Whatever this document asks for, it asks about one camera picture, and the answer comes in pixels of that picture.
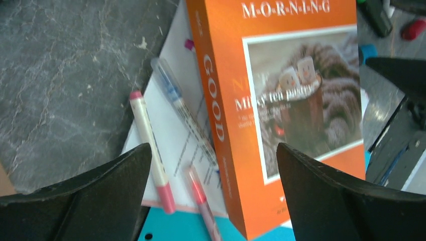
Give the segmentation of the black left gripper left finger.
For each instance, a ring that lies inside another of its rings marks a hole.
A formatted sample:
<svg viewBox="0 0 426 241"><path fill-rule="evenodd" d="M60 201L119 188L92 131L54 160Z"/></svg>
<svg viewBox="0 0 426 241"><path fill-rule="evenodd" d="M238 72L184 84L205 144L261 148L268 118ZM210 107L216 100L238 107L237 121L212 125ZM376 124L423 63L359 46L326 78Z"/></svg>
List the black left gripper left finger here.
<svg viewBox="0 0 426 241"><path fill-rule="evenodd" d="M151 160L141 144L68 180L1 197L1 240L135 240Z"/></svg>

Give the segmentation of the orange Good Morning book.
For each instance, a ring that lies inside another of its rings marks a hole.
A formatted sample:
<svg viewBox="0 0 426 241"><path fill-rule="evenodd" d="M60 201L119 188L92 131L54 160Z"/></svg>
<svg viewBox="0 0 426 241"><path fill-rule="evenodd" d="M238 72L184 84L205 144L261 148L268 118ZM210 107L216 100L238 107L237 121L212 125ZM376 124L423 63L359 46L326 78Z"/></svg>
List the orange Good Morning book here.
<svg viewBox="0 0 426 241"><path fill-rule="evenodd" d="M287 143L364 179L355 1L187 1L228 217L246 240L290 221Z"/></svg>

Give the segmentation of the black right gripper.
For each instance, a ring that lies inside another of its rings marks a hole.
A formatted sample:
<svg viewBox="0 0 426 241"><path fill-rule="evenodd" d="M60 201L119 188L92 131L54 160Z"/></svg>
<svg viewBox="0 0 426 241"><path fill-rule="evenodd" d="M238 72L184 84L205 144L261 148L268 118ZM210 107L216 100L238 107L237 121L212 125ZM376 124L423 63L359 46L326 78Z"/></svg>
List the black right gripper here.
<svg viewBox="0 0 426 241"><path fill-rule="evenodd" d="M425 100L425 60L374 57L365 64L412 100ZM408 190L425 163L425 105L404 97L370 148L366 180Z"/></svg>

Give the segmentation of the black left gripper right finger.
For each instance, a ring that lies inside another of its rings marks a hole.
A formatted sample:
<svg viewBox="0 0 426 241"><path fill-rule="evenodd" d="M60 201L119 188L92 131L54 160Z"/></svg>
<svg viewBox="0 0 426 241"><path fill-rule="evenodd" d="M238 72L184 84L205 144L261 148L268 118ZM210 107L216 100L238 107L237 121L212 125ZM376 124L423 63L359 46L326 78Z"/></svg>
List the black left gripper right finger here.
<svg viewBox="0 0 426 241"><path fill-rule="evenodd" d="M425 196L376 185L286 143L278 169L297 240L425 240Z"/></svg>

